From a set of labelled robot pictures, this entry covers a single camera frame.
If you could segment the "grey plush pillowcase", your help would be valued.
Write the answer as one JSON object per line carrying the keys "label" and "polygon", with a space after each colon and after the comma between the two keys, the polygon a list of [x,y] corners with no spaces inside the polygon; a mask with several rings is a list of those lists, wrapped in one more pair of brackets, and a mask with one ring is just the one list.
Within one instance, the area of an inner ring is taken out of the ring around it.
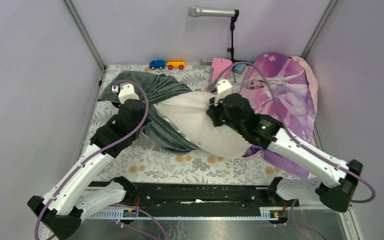
{"label": "grey plush pillowcase", "polygon": [[139,85],[146,93],[149,102],[148,117],[151,122],[142,128],[143,134],[156,146],[173,154],[187,154],[199,147],[185,139],[157,112],[156,104],[189,93],[192,90],[184,83],[178,82],[173,76],[153,74],[142,71],[126,70],[119,73],[102,91],[98,101],[107,101],[115,107],[120,105],[120,100],[112,86],[119,81],[131,81]]}

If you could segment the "white pillow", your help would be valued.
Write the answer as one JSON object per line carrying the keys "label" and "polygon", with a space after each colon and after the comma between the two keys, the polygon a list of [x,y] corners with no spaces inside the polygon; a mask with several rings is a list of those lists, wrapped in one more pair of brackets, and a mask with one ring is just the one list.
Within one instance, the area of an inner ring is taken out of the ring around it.
{"label": "white pillow", "polygon": [[214,156],[241,158],[251,144],[230,127],[213,125],[206,113],[212,97],[208,92],[191,91],[160,101],[154,107],[158,115],[187,143]]}

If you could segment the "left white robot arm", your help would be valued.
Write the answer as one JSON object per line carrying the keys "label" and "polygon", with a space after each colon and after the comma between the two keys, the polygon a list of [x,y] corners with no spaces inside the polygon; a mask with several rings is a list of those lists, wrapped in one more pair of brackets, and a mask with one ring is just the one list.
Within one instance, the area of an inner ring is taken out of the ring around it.
{"label": "left white robot arm", "polygon": [[40,225],[52,232],[50,239],[66,240],[94,213],[118,202],[124,206],[134,202],[134,190],[117,182],[87,196],[83,192],[97,173],[137,138],[141,126],[148,121],[148,112],[147,100],[125,100],[118,113],[96,130],[83,155],[55,187],[28,200],[28,207],[37,216],[36,240],[40,238]]}

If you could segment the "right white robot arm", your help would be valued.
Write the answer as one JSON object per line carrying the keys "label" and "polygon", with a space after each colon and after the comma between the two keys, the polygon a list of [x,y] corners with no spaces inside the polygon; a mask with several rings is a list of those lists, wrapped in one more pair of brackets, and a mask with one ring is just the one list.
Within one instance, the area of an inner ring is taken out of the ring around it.
{"label": "right white robot arm", "polygon": [[267,191],[267,201],[273,206],[285,200],[320,200],[331,210],[344,213],[352,201],[363,164],[353,159],[345,161],[333,157],[293,135],[283,124],[266,114],[256,114],[249,101],[238,93],[224,98],[210,98],[207,115],[214,126],[226,125],[247,142],[288,158],[313,174],[320,185],[304,188],[304,182],[281,183]]}

